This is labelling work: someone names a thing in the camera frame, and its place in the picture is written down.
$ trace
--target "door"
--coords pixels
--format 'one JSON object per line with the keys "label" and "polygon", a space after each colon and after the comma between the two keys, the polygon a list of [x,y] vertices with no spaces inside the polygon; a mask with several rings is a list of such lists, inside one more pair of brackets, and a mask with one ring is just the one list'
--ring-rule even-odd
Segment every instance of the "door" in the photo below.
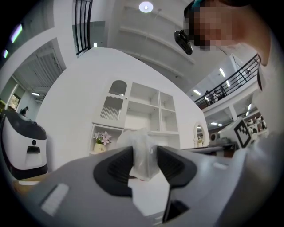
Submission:
{"label": "door", "polygon": [[97,106],[94,123],[124,128],[131,82],[111,81]]}

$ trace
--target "railing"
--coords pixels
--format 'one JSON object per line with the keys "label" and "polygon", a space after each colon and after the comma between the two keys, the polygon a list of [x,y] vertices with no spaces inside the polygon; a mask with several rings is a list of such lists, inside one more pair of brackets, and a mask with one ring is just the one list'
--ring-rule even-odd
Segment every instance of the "railing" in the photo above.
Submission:
{"label": "railing", "polygon": [[197,99],[195,104],[198,105],[198,107],[202,110],[223,99],[257,76],[258,64],[259,57],[258,55],[255,55],[232,76],[228,77],[224,82]]}
{"label": "railing", "polygon": [[[75,3],[75,35],[74,36],[75,36],[76,41],[74,42],[75,42],[76,54],[79,55],[82,52],[89,50],[91,48],[90,20],[91,20],[91,9],[92,9],[93,0],[75,0],[75,1],[76,3]],[[87,31],[86,31],[86,12],[87,12]],[[77,24],[77,16],[78,16],[77,14],[79,14],[79,17],[80,17],[79,24]]]}

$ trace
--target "arched mirror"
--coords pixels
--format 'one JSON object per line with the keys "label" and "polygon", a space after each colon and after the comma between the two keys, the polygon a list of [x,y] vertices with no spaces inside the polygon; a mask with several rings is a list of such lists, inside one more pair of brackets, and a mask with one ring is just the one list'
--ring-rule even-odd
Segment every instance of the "arched mirror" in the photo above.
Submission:
{"label": "arched mirror", "polygon": [[125,95],[127,84],[122,80],[116,80],[112,83],[109,93],[115,95]]}
{"label": "arched mirror", "polygon": [[194,147],[205,147],[205,133],[199,122],[194,126]]}
{"label": "arched mirror", "polygon": [[201,125],[197,126],[197,147],[203,147],[204,146],[204,133],[203,128]]}

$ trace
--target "plastic bag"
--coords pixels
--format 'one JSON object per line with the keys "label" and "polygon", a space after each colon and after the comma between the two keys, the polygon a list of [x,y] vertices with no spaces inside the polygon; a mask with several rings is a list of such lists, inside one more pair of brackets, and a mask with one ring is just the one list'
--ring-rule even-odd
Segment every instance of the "plastic bag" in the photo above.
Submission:
{"label": "plastic bag", "polygon": [[131,175],[149,181],[159,173],[157,164],[157,144],[148,136],[147,129],[126,131],[120,135],[117,147],[133,147],[133,168]]}

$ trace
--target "white robot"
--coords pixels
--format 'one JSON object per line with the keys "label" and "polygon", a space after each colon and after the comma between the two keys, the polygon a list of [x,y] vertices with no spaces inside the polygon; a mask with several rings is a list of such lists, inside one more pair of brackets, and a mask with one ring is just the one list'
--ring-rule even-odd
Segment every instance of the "white robot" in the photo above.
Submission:
{"label": "white robot", "polygon": [[14,111],[2,114],[1,145],[11,175],[21,180],[47,173],[45,130]]}

